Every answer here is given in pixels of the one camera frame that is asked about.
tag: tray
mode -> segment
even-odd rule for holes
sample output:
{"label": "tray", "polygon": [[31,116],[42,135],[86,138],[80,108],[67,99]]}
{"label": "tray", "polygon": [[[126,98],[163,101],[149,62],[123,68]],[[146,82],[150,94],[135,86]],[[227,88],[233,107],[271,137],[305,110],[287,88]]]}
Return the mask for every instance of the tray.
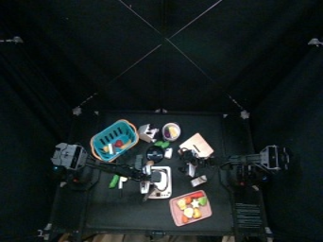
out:
{"label": "tray", "polygon": [[174,222],[175,222],[177,226],[183,226],[183,225],[199,222],[202,219],[205,219],[205,218],[207,218],[207,217],[210,217],[213,215],[210,200],[207,198],[207,204],[205,206],[199,206],[199,211],[202,213],[202,217],[201,218],[191,218],[187,223],[182,222],[182,216],[183,216],[185,212],[183,212],[183,210],[179,209],[177,202],[181,199],[185,199],[186,197],[193,196],[197,193],[202,193],[203,197],[207,198],[207,195],[206,195],[205,191],[199,190],[199,191],[195,191],[193,193],[185,194],[185,195],[182,195],[182,196],[179,196],[179,197],[177,197],[177,198],[170,200],[171,213],[173,213],[173,216],[174,216]]}

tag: black backdrop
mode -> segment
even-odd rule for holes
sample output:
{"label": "black backdrop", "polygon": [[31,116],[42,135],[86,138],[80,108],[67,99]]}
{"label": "black backdrop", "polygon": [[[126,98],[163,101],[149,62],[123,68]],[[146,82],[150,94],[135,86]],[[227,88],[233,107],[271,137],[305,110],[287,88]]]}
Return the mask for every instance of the black backdrop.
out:
{"label": "black backdrop", "polygon": [[0,43],[2,236],[48,221],[52,149],[94,96],[84,110],[247,109],[257,149],[295,157],[266,191],[271,227],[322,240],[323,47],[309,46],[322,10],[322,1],[2,1],[0,40],[24,41]]}

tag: toy food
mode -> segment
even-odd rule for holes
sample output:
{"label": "toy food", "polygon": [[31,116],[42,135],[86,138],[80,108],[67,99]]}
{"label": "toy food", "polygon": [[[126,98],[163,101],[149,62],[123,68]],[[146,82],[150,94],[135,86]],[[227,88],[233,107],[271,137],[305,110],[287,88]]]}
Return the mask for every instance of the toy food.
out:
{"label": "toy food", "polygon": [[198,203],[199,203],[201,206],[206,206],[207,198],[206,197],[198,198]]}
{"label": "toy food", "polygon": [[124,149],[124,148],[127,148],[127,146],[131,144],[131,140],[129,140],[127,142],[126,142],[126,144],[120,147],[120,149]]}
{"label": "toy food", "polygon": [[202,192],[195,192],[193,193],[193,195],[190,196],[193,199],[198,199],[198,198],[202,198],[205,197],[205,194]]}
{"label": "toy food", "polygon": [[194,201],[191,202],[191,205],[194,206],[194,208],[199,207],[199,202],[197,199],[194,199]]}
{"label": "toy food", "polygon": [[106,152],[106,153],[108,152],[108,146],[104,147],[104,152]]}
{"label": "toy food", "polygon": [[186,202],[187,202],[187,204],[191,204],[193,198],[191,197],[186,197]]}
{"label": "toy food", "polygon": [[185,215],[182,216],[182,222],[189,223],[189,218]]}
{"label": "toy food", "polygon": [[194,209],[194,218],[201,218],[202,217],[202,212],[199,211],[198,208]]}
{"label": "toy food", "polygon": [[177,202],[177,205],[179,207],[181,210],[185,210],[187,208],[187,202],[186,202],[186,199],[181,199],[178,202]]}
{"label": "toy food", "polygon": [[123,145],[124,145],[123,141],[118,140],[116,143],[115,143],[115,147],[122,147]]}
{"label": "toy food", "polygon": [[194,213],[195,213],[194,208],[186,208],[186,210],[185,210],[185,216],[187,218],[191,218],[194,216]]}

